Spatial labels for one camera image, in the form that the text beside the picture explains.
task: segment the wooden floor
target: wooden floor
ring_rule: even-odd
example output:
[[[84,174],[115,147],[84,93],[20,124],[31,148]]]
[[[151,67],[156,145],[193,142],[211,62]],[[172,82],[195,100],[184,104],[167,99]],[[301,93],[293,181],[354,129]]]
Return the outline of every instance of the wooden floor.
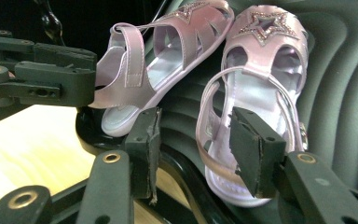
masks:
[[[76,110],[34,105],[0,121],[0,198],[13,189],[42,185],[52,195],[87,178],[94,156],[82,149]],[[158,170],[158,186],[188,207],[183,192]],[[160,223],[135,205],[135,223]]]

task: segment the rhinestone star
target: rhinestone star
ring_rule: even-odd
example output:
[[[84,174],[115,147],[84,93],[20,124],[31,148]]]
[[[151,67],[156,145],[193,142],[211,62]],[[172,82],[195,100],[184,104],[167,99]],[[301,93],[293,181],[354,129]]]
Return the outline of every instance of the rhinestone star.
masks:
[[[286,24],[287,12],[266,14],[252,12],[252,21],[238,35],[254,35],[261,46],[265,46],[274,35],[288,35],[296,38],[296,33]]]
[[[171,17],[177,17],[177,18],[181,19],[182,21],[184,21],[185,23],[189,24],[190,20],[191,20],[191,14],[193,13],[193,11],[199,7],[204,7],[208,4],[209,3],[207,3],[207,2],[188,3],[188,4],[183,5],[182,7],[179,7],[175,11],[173,11],[165,16],[162,16],[161,18],[159,18],[156,21],[162,21],[162,20],[166,20]]]

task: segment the star decoration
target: star decoration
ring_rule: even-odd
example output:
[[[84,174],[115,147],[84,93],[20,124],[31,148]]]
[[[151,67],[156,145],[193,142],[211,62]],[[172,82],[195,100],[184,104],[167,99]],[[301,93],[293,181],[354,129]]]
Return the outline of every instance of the star decoration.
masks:
[[[179,7],[175,11],[173,11],[165,16],[162,16],[157,21],[162,21],[162,20],[165,20],[165,19],[168,19],[171,17],[177,17],[177,18],[181,19],[182,21],[184,21],[185,23],[189,24],[190,19],[191,19],[191,14],[193,13],[193,11],[199,7],[204,7],[206,5],[208,5],[207,2],[188,3],[182,7]]]
[[[238,35],[254,35],[261,46],[274,35],[288,35],[296,38],[296,33],[286,24],[287,12],[262,13],[252,12],[252,21],[246,25]]]

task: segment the shoe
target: shoe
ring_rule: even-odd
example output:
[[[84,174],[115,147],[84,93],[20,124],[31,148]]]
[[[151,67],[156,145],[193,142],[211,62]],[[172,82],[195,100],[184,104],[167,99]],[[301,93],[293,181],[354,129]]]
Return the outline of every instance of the shoe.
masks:
[[[211,190],[243,207],[264,204],[235,174],[229,148],[233,106],[255,112],[287,142],[286,151],[303,150],[296,99],[308,64],[306,31],[295,15],[273,6],[244,10],[227,34],[222,71],[207,84],[201,98],[196,140]],[[221,117],[213,111],[219,79],[226,88]]]
[[[224,41],[234,12],[223,0],[196,1],[143,26],[111,28],[107,52],[97,63],[93,108],[106,108],[102,129],[127,134],[138,115],[161,98]],[[140,31],[154,27],[155,59],[145,64]]]

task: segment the ribbed black cushion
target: ribbed black cushion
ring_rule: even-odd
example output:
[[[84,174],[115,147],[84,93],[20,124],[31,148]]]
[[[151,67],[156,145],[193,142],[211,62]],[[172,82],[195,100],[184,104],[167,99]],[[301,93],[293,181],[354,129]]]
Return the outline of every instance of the ribbed black cushion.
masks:
[[[270,1],[228,2],[238,14]],[[358,189],[358,1],[273,2],[296,14],[310,35],[307,83],[297,102],[300,119],[308,128],[310,152],[330,164],[345,184]],[[200,97],[207,81],[220,71],[222,50],[223,45],[159,104],[163,145],[185,154],[201,172],[204,165],[195,141]],[[214,102],[221,110],[223,89]]]

